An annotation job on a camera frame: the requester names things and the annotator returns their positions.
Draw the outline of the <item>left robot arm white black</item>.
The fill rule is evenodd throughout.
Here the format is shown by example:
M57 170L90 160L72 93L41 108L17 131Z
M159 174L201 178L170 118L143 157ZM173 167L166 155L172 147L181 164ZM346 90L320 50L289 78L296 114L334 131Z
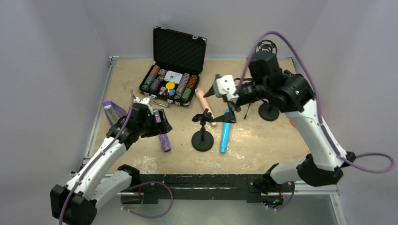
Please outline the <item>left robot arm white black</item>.
M114 195L144 185L140 171L120 166L108 179L110 167L139 138L163 135L172 130L163 109L151 109L134 103L108 130L106 138L88 163L65 185L55 185L50 192L52 216L59 223L90 225L97 211Z

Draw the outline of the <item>pink microphone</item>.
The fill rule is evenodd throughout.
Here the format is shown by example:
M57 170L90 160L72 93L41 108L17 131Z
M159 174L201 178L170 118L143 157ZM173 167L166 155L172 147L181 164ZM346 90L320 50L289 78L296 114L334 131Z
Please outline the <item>pink microphone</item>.
M206 98L204 97L205 92L201 89L201 88L196 88L195 89L195 95L196 97L199 99L203 109L208 109L208 111L212 114L212 116L214 117L214 113L211 110L210 104L208 103L208 101L206 100Z

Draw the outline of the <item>black round-base clip stand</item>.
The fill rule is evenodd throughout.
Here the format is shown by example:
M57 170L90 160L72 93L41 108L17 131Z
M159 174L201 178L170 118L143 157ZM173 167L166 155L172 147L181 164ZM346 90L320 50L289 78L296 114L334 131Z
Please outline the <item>black round-base clip stand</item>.
M205 152L210 150L214 145L214 137L213 135L206 131L205 125L207 122L212 120L212 113L209 109L205 109L202 114L198 113L193 116L193 122L199 122L201 128L199 131L195 132L191 138L191 144L193 148L200 152Z

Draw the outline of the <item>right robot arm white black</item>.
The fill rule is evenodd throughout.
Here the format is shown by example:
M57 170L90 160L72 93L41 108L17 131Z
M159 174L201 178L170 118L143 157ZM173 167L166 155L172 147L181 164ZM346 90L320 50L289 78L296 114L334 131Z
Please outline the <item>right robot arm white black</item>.
M260 100L267 100L285 114L294 125L310 153L296 163L274 164L264 175L269 186L301 180L313 187L334 185L343 176L343 167L356 158L347 152L333 135L317 110L314 90L300 74L291 74L280 68L272 52L255 52L249 59L251 79L241 86L235 85L231 75L215 76L205 97L216 96L227 103L229 112L215 118L216 122L235 123L235 112L240 107Z

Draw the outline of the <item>purple glitter microphone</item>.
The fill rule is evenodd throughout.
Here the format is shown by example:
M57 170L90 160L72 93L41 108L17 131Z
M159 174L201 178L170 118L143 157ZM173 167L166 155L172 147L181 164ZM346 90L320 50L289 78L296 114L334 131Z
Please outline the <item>purple glitter microphone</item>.
M160 129L160 134L158 135L160 143L162 145L162 150L163 152L169 152L171 151L171 144L168 138L167 133L165 133L163 130L166 127L166 119L165 119L165 113L163 109L154 109L153 114L155 116L155 120L157 123L158 128Z

